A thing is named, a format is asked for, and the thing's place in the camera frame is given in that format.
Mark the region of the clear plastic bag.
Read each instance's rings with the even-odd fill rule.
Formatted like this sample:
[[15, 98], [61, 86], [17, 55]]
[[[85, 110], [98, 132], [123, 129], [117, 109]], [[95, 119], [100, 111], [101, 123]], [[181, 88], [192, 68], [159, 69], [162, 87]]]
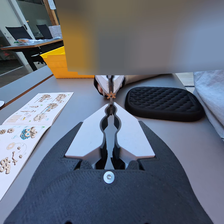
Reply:
[[43, 42], [43, 40], [33, 40], [33, 39], [27, 39], [27, 38], [20, 38], [17, 39], [14, 44], [16, 45], [29, 45], [29, 44], [37, 44], [37, 43], [41, 43]]

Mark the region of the black honeycomb cushion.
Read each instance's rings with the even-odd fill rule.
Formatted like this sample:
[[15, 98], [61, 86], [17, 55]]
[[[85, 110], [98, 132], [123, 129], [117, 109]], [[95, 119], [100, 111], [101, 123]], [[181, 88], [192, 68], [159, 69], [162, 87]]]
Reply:
[[135, 87], [125, 99], [125, 109], [132, 115], [178, 122], [194, 122], [205, 112], [189, 91], [169, 87]]

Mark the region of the stack of white boxes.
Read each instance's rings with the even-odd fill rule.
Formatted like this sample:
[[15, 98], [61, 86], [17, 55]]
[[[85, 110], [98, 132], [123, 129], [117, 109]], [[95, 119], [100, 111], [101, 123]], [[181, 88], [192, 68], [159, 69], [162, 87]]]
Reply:
[[60, 25], [57, 26], [49, 26], [50, 33], [53, 38], [55, 37], [61, 37], [62, 38], [62, 31]]

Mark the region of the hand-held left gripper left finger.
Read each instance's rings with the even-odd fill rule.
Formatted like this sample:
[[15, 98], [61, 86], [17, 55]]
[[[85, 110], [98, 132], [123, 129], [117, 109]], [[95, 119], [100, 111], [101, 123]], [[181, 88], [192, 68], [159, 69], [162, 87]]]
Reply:
[[104, 169], [107, 158], [106, 136], [110, 116], [109, 104], [85, 119], [69, 146], [65, 156], [89, 161], [96, 169]]

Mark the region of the black mesh chair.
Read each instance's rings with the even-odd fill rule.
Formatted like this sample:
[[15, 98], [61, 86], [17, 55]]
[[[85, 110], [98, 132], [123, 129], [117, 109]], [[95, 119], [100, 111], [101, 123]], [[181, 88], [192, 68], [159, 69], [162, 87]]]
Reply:
[[41, 34], [43, 35], [44, 39], [52, 39], [53, 38], [51, 35], [51, 32], [46, 24], [36, 25], [36, 26], [39, 29], [39, 31], [41, 32]]
[[17, 39], [32, 39], [32, 37], [29, 35], [29, 33], [26, 31], [26, 29], [21, 26], [21, 27], [6, 27], [6, 29], [10, 32], [12, 37], [17, 40]]

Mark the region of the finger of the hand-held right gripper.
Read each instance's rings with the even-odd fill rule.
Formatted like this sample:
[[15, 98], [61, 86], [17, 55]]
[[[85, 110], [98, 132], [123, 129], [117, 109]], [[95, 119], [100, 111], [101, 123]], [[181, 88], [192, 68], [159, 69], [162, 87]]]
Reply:
[[99, 83], [99, 85], [101, 86], [103, 90], [103, 95], [107, 96], [107, 94], [110, 93], [108, 77], [106, 75], [95, 75], [94, 86], [96, 89], [97, 89], [97, 83]]
[[115, 75], [112, 79], [112, 87], [113, 87], [113, 93], [117, 93], [117, 91], [122, 86], [122, 82], [124, 80], [124, 75]]

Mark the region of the background desk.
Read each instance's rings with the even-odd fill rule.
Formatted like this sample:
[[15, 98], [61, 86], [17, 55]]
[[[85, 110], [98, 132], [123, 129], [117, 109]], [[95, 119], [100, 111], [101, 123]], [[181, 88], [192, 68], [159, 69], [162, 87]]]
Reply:
[[43, 42], [36, 42], [33, 44], [28, 45], [20, 45], [20, 46], [7, 46], [7, 47], [1, 47], [1, 50], [10, 50], [13, 52], [22, 52], [28, 62], [28, 64], [31, 66], [33, 71], [37, 70], [37, 67], [34, 64], [34, 61], [31, 56], [31, 52], [35, 51], [35, 54], [37, 53], [46, 53], [49, 51], [52, 51], [54, 49], [57, 49], [59, 47], [64, 46], [63, 38], [59, 38], [56, 40], [45, 40]]

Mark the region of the assembly instruction booklet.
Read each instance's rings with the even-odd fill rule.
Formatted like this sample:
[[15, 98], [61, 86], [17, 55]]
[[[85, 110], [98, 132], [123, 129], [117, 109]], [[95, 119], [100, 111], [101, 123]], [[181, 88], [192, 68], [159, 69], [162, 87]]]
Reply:
[[39, 93], [0, 126], [0, 199], [72, 94]]

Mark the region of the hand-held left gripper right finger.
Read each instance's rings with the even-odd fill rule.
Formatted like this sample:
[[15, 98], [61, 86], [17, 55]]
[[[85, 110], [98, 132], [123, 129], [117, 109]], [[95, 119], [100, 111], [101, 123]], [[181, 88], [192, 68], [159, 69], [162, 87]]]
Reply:
[[115, 102], [113, 115], [114, 126], [117, 128], [112, 153], [114, 169], [125, 169], [133, 160], [155, 157], [139, 121]]

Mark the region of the person's right forearm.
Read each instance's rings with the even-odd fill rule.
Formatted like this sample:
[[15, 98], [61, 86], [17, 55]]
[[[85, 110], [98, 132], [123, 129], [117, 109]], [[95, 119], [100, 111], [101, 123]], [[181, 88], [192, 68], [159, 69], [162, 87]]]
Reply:
[[150, 74], [150, 75], [125, 75], [125, 84], [129, 84], [129, 83], [133, 83], [139, 80], [143, 80], [143, 79], [147, 79], [147, 78], [151, 78], [151, 77], [155, 77], [158, 76], [159, 74]]

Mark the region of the yellow plastic bin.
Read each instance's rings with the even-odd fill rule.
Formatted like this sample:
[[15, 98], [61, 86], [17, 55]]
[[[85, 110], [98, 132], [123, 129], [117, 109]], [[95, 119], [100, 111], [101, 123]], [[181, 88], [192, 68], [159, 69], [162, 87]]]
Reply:
[[94, 75], [78, 75], [67, 69], [64, 46], [40, 55], [52, 71], [55, 78], [94, 78]]

